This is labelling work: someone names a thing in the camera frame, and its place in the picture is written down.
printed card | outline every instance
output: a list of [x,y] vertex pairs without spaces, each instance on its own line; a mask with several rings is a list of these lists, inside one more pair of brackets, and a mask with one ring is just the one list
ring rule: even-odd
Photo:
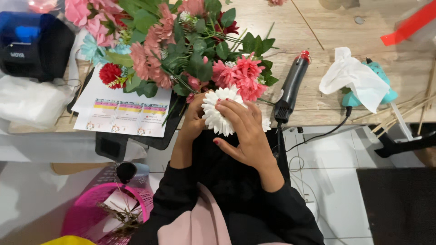
[[118,104],[118,100],[96,99],[85,129],[110,132]]
[[136,134],[143,104],[120,101],[111,133]]
[[165,127],[162,127],[167,116],[167,105],[144,104],[137,135],[163,137]]

teal glue gun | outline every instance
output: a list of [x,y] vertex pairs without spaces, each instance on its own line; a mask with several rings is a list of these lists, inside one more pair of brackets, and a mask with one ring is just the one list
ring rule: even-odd
[[[366,62],[362,62],[362,64],[371,68],[373,72],[377,73],[379,78],[381,78],[383,81],[385,81],[387,85],[390,86],[391,82],[389,81],[389,78],[386,76],[385,72],[383,71],[379,63],[372,62],[370,58],[366,58]],[[393,91],[392,88],[389,88],[389,91],[381,100],[380,105],[390,103],[391,101],[395,100],[397,97],[398,97],[397,92]],[[346,94],[344,96],[344,99],[342,100],[343,106],[358,106],[361,104],[362,103],[357,99],[357,97],[354,95],[352,91]]]

pink plastic basket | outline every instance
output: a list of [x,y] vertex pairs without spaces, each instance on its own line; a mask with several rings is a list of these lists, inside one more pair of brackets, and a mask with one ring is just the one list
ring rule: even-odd
[[[140,220],[147,221],[153,209],[153,193],[143,188],[128,187],[119,183],[106,183],[93,187],[80,196],[73,206],[68,210],[62,226],[61,236],[75,235],[89,239],[88,230],[99,223],[108,214],[97,207],[98,202],[104,202],[115,190],[121,189],[130,191],[139,201],[142,209]],[[98,245],[126,245],[130,238],[114,239],[107,235],[99,241],[92,241]]]

wooden table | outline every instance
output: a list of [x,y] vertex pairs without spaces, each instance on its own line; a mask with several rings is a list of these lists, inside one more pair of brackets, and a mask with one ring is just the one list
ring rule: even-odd
[[[397,104],[407,101],[421,93],[423,96],[428,83],[434,47],[418,46],[416,43],[403,42],[397,46],[386,47],[380,37],[393,31],[394,24],[401,20],[401,15],[416,6],[416,0],[360,0],[360,7],[346,10],[338,8],[339,0],[293,0],[283,6],[270,6],[266,0],[233,0],[223,10],[236,8],[236,20],[240,31],[245,28],[254,35],[266,36],[271,24],[275,22],[270,38],[276,38],[274,46],[264,57],[274,62],[272,71],[280,79],[262,96],[263,99],[276,101],[283,81],[288,74],[294,58],[302,50],[310,51],[312,63],[300,86],[294,113],[287,126],[324,126],[337,125],[344,119],[345,110],[341,106],[343,94],[336,92],[330,95],[321,94],[318,89],[321,78],[334,62],[334,48],[349,47],[353,57],[364,61],[370,57],[383,67],[391,80],[392,88],[398,92]],[[354,18],[361,16],[365,19],[362,25],[356,24]],[[87,68],[87,62],[81,61],[80,68]],[[271,117],[273,126],[273,107],[264,102],[257,102],[262,112]],[[353,108],[351,118],[369,114],[363,106]],[[377,124],[389,113],[368,117],[364,120],[346,124]],[[419,122],[421,110],[416,110],[407,117],[407,122]],[[436,107],[428,111],[425,122],[436,121]],[[39,130],[28,126],[12,123],[10,133],[36,132],[73,132],[75,117],[69,123],[69,114],[64,113],[58,120],[56,127]]]

blue printer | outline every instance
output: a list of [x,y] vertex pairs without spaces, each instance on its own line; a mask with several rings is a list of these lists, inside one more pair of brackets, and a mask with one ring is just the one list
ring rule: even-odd
[[0,69],[40,82],[62,78],[74,38],[51,14],[0,12]]

